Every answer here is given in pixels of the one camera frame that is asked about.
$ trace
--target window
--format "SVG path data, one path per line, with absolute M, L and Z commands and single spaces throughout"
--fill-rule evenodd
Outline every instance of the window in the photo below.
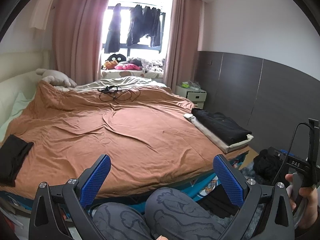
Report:
M 105 43 L 108 35 L 108 28 L 113 15 L 113 8 L 117 3 L 121 3 L 121 30 L 120 30 L 120 51 L 116 53 L 123 54 L 127 57 L 144 57 L 152 59 L 163 59 L 167 53 L 169 30 L 171 21 L 172 0 L 109 0 L 108 9 L 105 11 L 102 28 L 102 42 Z M 127 47 L 127 38 L 130 26 L 130 8 L 134 8 L 137 4 L 142 8 L 149 6 L 156 7 L 161 10 L 161 46 L 150 48 L 151 38 L 142 37 L 138 44 Z M 102 48 L 101 61 L 104 63 L 108 57 L 113 54 L 104 54 L 104 46 Z

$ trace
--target white stuffed animal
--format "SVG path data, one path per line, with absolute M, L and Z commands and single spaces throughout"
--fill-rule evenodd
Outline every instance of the white stuffed animal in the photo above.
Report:
M 77 86 L 76 82 L 60 71 L 38 68 L 36 73 L 39 76 L 42 76 L 43 81 L 46 81 L 55 87 L 63 86 L 66 88 L 74 88 Z

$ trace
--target gray wall panel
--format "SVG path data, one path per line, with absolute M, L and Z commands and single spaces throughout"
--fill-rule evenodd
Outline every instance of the gray wall panel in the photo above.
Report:
M 257 100 L 248 128 L 256 151 L 273 146 L 288 150 L 299 122 L 320 119 L 320 82 L 296 69 L 264 60 Z M 300 127 L 292 153 L 308 156 L 308 128 Z
M 246 127 L 256 99 L 262 59 L 223 53 L 213 110 L 224 113 Z
M 222 52 L 201 51 L 195 80 L 207 91 L 204 109 L 212 111 L 214 97 L 218 88 Z

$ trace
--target pink plush toy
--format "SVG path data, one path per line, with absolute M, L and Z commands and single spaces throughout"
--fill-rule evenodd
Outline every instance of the pink plush toy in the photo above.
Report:
M 141 70 L 142 68 L 134 64 L 125 64 L 125 65 L 115 66 L 115 69 L 116 70 Z

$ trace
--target headboard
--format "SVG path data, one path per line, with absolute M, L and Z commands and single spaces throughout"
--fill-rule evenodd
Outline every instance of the headboard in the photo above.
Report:
M 0 126 L 8 120 L 19 92 L 27 99 L 33 97 L 41 79 L 37 68 L 49 69 L 49 51 L 0 55 Z

